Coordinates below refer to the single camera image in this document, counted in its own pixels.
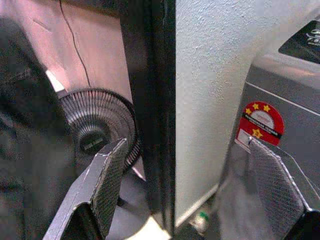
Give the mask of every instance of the electric fan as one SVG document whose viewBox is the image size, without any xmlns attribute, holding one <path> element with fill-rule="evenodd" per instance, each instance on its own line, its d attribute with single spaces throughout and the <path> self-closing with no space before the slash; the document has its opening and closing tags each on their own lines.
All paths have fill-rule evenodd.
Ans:
<svg viewBox="0 0 320 240">
<path fill-rule="evenodd" d="M 103 88 L 86 88 L 60 98 L 75 146 L 76 173 L 80 175 L 106 144 L 126 138 L 128 152 L 124 171 L 140 156 L 133 105 L 119 94 Z"/>
</svg>

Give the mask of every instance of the dark fabric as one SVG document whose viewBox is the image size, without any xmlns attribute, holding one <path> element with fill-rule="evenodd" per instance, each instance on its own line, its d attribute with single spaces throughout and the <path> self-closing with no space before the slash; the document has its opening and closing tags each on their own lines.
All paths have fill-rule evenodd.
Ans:
<svg viewBox="0 0 320 240">
<path fill-rule="evenodd" d="M 76 179 L 63 110 L 19 26 L 0 19 L 0 239 L 42 239 Z"/>
</svg>

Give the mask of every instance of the black panel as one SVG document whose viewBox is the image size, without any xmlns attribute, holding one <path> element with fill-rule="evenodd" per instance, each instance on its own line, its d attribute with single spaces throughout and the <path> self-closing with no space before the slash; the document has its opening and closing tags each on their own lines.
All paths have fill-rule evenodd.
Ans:
<svg viewBox="0 0 320 240">
<path fill-rule="evenodd" d="M 279 53 L 320 64 L 320 22 L 309 22 L 280 47 Z"/>
<path fill-rule="evenodd" d="M 173 233 L 175 214 L 175 1 L 118 3 L 128 74 L 142 141 L 151 213 Z"/>
</svg>

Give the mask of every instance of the red sticker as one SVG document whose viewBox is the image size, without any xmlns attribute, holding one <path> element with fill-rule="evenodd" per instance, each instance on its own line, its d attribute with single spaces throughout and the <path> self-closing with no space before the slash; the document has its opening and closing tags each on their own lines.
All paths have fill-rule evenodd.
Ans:
<svg viewBox="0 0 320 240">
<path fill-rule="evenodd" d="M 249 137 L 253 136 L 277 146 L 284 130 L 280 113 L 268 103 L 255 101 L 242 113 L 235 142 L 248 148 Z"/>
</svg>

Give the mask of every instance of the white textured wall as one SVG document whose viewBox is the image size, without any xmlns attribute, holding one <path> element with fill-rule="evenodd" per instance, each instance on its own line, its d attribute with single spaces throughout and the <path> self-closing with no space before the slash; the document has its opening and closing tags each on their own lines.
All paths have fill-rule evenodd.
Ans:
<svg viewBox="0 0 320 240">
<path fill-rule="evenodd" d="M 316 0 L 176 0 L 176 223 L 218 183 L 244 81 Z"/>
</svg>

